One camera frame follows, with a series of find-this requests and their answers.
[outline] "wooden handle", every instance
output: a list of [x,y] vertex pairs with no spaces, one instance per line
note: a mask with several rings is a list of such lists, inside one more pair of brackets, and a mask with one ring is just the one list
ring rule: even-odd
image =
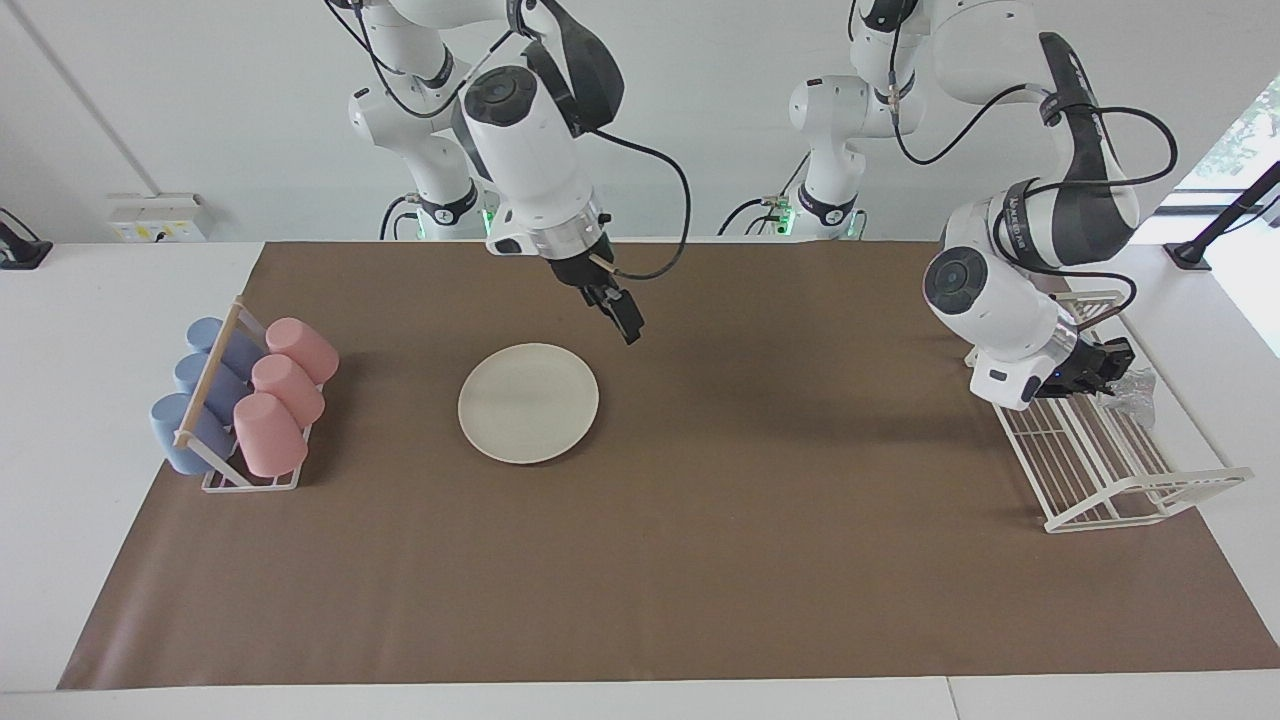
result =
[[223,320],[223,329],[214,340],[214,346],[209,348],[209,361],[205,363],[205,370],[200,373],[200,382],[196,383],[196,389],[191,393],[191,402],[187,404],[187,414],[182,416],[182,424],[178,425],[178,432],[174,433],[173,446],[178,450],[187,450],[191,438],[196,433],[200,410],[205,406],[209,391],[214,387],[214,373],[218,370],[218,364],[223,361],[223,355],[227,354],[227,346],[232,342],[232,333],[236,332],[236,325],[239,324],[239,314],[244,310],[243,301],[242,296],[237,296],[236,301],[232,302],[232,307],[227,311],[227,318]]

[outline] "round plate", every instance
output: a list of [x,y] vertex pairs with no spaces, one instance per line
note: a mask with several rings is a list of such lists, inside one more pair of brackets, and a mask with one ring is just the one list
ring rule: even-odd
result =
[[471,445],[513,465],[544,462],[586,437],[600,388],[581,357],[554,345],[517,345],[476,365],[458,395]]

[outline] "white table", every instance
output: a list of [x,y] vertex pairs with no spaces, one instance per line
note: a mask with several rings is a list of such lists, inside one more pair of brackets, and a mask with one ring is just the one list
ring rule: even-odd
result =
[[[145,418],[170,392],[183,331],[225,310],[260,251],[63,245],[36,273],[0,274],[0,717],[1280,716],[1280,671],[51,693],[159,465]],[[1220,454],[1260,475],[1203,511],[1280,634],[1276,357],[1211,275],[1165,270],[1151,247],[1119,264],[1144,286],[1137,340]],[[1175,322],[1188,306],[1203,307],[1192,327]]]

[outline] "brown mat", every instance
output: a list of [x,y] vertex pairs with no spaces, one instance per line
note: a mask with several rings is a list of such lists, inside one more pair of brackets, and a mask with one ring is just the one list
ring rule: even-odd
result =
[[[303,487],[161,470],[60,687],[1280,666],[1198,514],[1039,529],[920,299],[933,251],[695,246],[630,283],[628,348],[536,260],[271,245],[250,307],[344,354]],[[581,355],[602,414],[511,468],[467,445],[457,393],[527,341]]]

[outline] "black stand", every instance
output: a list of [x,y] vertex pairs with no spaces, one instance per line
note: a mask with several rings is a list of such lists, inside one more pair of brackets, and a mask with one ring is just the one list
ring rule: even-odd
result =
[[1226,210],[1222,210],[1222,214],[1210,223],[1204,228],[1204,232],[1199,233],[1196,240],[1183,243],[1169,243],[1165,246],[1165,252],[1169,252],[1174,264],[1184,270],[1212,270],[1213,268],[1204,261],[1204,251],[1208,250],[1210,245],[1213,245],[1215,240],[1222,237],[1222,233],[1229,231],[1236,220],[1243,218],[1249,209],[1257,205],[1266,193],[1271,192],[1271,188],[1276,184],[1280,184],[1280,163],[1272,163],[1271,169],[1262,173],[1258,182],[1253,183],[1249,190],[1245,190]]
[[9,251],[12,260],[0,260],[0,270],[35,270],[45,261],[45,256],[52,250],[54,243],[37,240],[27,242],[22,240],[9,225],[0,223],[0,246]]

